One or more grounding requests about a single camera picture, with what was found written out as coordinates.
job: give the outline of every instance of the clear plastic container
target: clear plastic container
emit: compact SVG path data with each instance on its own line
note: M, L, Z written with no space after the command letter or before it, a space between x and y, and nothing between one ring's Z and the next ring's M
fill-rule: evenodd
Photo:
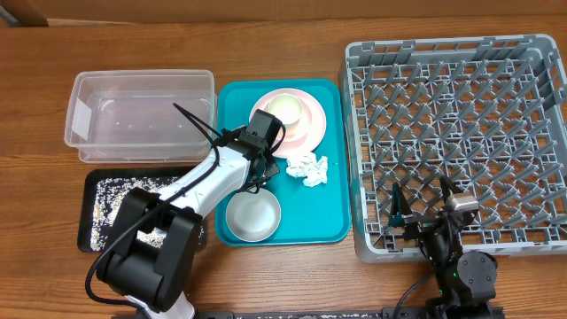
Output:
M214 78L206 70L84 72L75 79L65 143L85 163L201 161L206 138L173 103L214 127Z

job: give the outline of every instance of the crumpled napkin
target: crumpled napkin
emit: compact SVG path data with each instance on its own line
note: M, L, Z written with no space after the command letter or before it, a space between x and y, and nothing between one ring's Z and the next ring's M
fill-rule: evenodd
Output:
M314 187L320 183L327 183L328 168L326 156L322 156L317 161L317 156L309 152L288 158L285 172L293 177L306 177L303 184L307 187Z

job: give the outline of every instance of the teal tray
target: teal tray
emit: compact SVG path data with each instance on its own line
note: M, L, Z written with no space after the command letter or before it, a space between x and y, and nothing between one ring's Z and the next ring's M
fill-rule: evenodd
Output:
M270 238L246 243L235 237L226 223L226 208L232 195L216 207L216 232L227 245L295 245L336 243L350 230L348 176L345 135L337 86L325 79L232 82L221 90L218 128L233 129L248 124L250 111L264 94L282 88L302 89L316 98L327 117L327 130L315 149L317 159L329 158L328 183L314 188L301 178L285 173L285 159L276 159L280 173L265 188L276 195L282 206L280 226Z

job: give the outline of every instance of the bowl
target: bowl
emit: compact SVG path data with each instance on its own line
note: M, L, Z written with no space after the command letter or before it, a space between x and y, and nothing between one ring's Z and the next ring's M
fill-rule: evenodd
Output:
M226 221L238 239L254 243L274 234L282 220L282 208L276 196L260 189L258 194L240 192L227 205Z

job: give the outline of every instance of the small bowl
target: small bowl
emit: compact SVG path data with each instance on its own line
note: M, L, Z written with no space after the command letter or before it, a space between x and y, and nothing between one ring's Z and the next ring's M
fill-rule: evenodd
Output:
M303 113L303 103L293 94L278 94L269 102L268 112L274 114L284 124L287 133L294 135Z
M254 243L274 234L282 220L282 208L276 196L264 189L258 194L240 192L230 199L226 219L234 236Z

